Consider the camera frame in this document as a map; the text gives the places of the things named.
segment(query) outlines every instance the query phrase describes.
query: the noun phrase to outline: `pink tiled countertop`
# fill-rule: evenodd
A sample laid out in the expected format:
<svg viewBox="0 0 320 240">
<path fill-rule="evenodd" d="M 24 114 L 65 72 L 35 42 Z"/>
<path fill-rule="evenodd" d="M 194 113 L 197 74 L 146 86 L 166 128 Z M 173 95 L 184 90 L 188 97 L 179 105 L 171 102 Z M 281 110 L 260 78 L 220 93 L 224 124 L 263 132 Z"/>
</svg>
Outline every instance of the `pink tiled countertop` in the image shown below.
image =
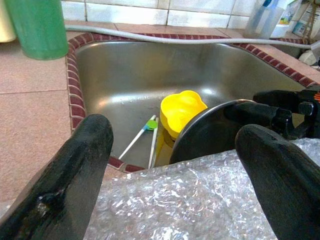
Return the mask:
<svg viewBox="0 0 320 240">
<path fill-rule="evenodd" d="M 215 35 L 241 38 L 221 28 L 92 23 L 135 33 Z M 80 32 L 68 32 L 71 39 Z M 320 72 L 273 46 L 257 45 L 268 55 L 320 83 Z M 17 41 L 0 43 L 0 202 L 14 199 L 30 178 L 71 135 L 66 59 L 38 61 L 23 55 Z M 124 173 L 107 168 L 105 178 Z"/>
</svg>

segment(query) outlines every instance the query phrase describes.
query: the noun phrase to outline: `bubble wrap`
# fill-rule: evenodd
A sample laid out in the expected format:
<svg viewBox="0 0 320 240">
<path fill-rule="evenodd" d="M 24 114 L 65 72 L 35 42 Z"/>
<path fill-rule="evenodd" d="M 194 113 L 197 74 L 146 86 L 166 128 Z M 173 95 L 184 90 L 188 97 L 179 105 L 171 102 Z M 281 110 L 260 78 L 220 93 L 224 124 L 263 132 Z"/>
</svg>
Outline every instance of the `bubble wrap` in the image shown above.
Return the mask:
<svg viewBox="0 0 320 240">
<path fill-rule="evenodd" d="M 320 165 L 320 139 L 294 143 Z M 0 216 L 8 208 L 0 204 Z M 85 240 L 276 240 L 235 150 L 102 183 Z"/>
</svg>

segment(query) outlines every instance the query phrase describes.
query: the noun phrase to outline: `sink rim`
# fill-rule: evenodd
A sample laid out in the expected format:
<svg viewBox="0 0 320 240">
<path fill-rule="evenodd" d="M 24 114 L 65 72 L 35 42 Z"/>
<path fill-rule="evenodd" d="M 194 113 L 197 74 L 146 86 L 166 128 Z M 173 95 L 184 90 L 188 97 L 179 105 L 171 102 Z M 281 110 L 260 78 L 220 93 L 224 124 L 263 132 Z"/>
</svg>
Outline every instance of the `sink rim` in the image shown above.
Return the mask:
<svg viewBox="0 0 320 240">
<path fill-rule="evenodd" d="M 161 37 L 161 38 L 172 38 L 172 39 L 225 39 L 228 37 L 216 36 L 216 35 L 195 35 L 195 34 L 162 34 L 162 33 L 143 33 L 146 36 Z M 294 38 L 281 38 L 282 41 L 286 42 L 296 42 L 303 44 L 302 39 Z M 66 55 L 66 71 L 67 71 L 67 90 L 69 98 L 69 109 L 70 109 L 70 119 L 71 119 L 71 131 L 74 131 L 81 120 L 87 115 L 86 108 L 83 100 L 83 94 L 80 87 L 79 71 L 77 66 L 76 51 L 87 45 L 92 45 L 96 43 L 103 42 L 141 42 L 138 40 L 133 40 L 124 37 L 105 35 L 99 33 L 83 33 L 68 41 L 69 50 Z M 301 74 L 300 72 L 294 70 L 293 68 L 282 63 L 278 59 L 268 55 L 264 51 L 260 50 L 258 47 L 252 44 L 231 44 L 233 47 L 240 48 L 255 57 L 263 60 L 268 65 L 274 67 L 279 72 L 285 74 L 293 81 L 298 82 L 304 87 L 309 87 L 311 85 L 317 84 L 307 76 Z M 135 165 L 124 163 L 116 158 L 111 158 L 109 160 L 109 166 L 116 170 L 124 173 L 136 172 L 143 170 L 144 168 Z"/>
</svg>

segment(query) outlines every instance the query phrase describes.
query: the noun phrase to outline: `sink basin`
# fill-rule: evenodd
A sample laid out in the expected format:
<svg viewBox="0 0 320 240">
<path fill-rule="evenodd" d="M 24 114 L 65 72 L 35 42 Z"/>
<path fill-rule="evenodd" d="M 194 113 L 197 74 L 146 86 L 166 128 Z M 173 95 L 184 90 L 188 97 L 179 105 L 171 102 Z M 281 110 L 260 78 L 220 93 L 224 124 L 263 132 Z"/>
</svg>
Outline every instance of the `sink basin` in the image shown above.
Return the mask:
<svg viewBox="0 0 320 240">
<path fill-rule="evenodd" d="M 160 115 L 160 103 L 167 95 L 192 90 L 213 107 L 251 100 L 261 91 L 304 88 L 258 57 L 226 44 L 108 41 L 79 48 L 76 58 L 87 113 L 110 120 L 115 157 L 153 114 Z M 160 139 L 162 126 L 158 133 Z M 144 133 L 121 160 L 147 168 L 151 141 L 152 132 Z M 157 159 L 157 165 L 168 164 L 169 145 L 162 148 L 163 160 Z"/>
</svg>

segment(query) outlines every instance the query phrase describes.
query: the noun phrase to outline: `green container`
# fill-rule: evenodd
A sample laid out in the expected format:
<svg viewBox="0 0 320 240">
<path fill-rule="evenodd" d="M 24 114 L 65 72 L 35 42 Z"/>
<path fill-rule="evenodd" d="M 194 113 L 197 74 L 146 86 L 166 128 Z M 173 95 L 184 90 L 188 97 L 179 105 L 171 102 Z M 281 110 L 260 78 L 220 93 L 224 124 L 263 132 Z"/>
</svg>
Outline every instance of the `green container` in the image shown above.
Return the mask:
<svg viewBox="0 0 320 240">
<path fill-rule="evenodd" d="M 24 54 L 51 60 L 68 52 L 60 0 L 5 0 Z"/>
</svg>

